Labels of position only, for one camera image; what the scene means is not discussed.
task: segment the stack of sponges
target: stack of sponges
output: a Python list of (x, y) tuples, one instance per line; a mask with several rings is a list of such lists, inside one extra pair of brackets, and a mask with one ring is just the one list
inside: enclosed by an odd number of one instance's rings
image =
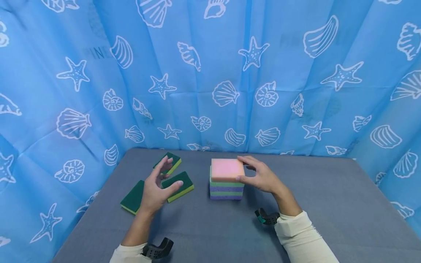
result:
[[(168, 158), (173, 158), (173, 166), (171, 169), (163, 171), (162, 174), (172, 174), (172, 172), (180, 165), (181, 158), (170, 152), (167, 152), (162, 158), (164, 158), (165, 156), (168, 156)], [(189, 176), (187, 175), (187, 173), (181, 172), (180, 174), (177, 174), (176, 176), (173, 176), (171, 178), (168, 178), (162, 181), (161, 183), (162, 189), (165, 189), (171, 186), (176, 181), (183, 181), (183, 186), (181, 186), (180, 189), (176, 193), (174, 193), (171, 197), (168, 198), (168, 203), (187, 194), (188, 192), (190, 192), (191, 190), (195, 188)], [(140, 204), (142, 202), (144, 184), (145, 182), (140, 180), (120, 203), (122, 208), (126, 209), (127, 211), (129, 211), (130, 213), (134, 215), (139, 210)]]
[(209, 175), (210, 199), (241, 200), (243, 183), (236, 177), (245, 175), (242, 162), (237, 159), (212, 159)]

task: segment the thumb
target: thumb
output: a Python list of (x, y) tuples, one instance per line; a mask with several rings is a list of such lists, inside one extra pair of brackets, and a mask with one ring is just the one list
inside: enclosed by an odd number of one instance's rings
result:
[(177, 192), (182, 185), (183, 185), (183, 181), (176, 181), (175, 183), (173, 183), (169, 187), (165, 188), (164, 191), (165, 191), (166, 195), (168, 197), (170, 197), (175, 192)]
[(247, 177), (245, 175), (239, 175), (236, 178), (237, 182), (249, 184), (255, 186), (254, 177)]

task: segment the person's arm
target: person's arm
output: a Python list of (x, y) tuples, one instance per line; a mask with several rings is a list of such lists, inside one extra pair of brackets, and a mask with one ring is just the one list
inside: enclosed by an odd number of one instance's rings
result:
[(149, 229), (155, 213), (164, 205), (168, 197), (178, 191), (182, 181), (173, 183), (170, 187), (161, 189), (161, 180), (168, 175), (161, 171), (171, 169), (172, 158), (165, 156), (145, 180), (140, 208), (121, 245), (114, 250), (110, 263), (151, 263), (152, 260), (142, 255), (147, 245)]
[(239, 176), (237, 180), (272, 193), (275, 198), (280, 212), (275, 231), (291, 263), (339, 263), (290, 189), (267, 165), (251, 156), (239, 156), (238, 159), (248, 169), (256, 171), (256, 176)]

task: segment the black wrist strap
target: black wrist strap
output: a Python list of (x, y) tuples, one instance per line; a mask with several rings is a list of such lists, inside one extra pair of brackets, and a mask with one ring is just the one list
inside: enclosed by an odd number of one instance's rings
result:
[(159, 259), (168, 256), (173, 247), (174, 242), (168, 238), (164, 238), (159, 247), (153, 244), (147, 244), (143, 248), (142, 255), (150, 259)]
[(280, 217), (279, 213), (272, 213), (270, 215), (266, 214), (263, 208), (259, 208), (258, 210), (254, 211), (259, 221), (268, 226), (272, 226), (277, 223), (278, 218)]

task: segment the right hand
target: right hand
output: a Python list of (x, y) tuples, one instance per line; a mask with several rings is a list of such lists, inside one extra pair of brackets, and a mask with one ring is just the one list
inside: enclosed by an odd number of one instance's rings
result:
[(246, 164), (247, 169), (256, 171), (256, 176), (247, 177), (240, 175), (237, 177), (237, 181), (252, 185), (257, 189), (272, 194), (285, 188), (281, 180), (279, 180), (264, 162), (261, 162), (252, 156), (237, 156), (237, 159)]

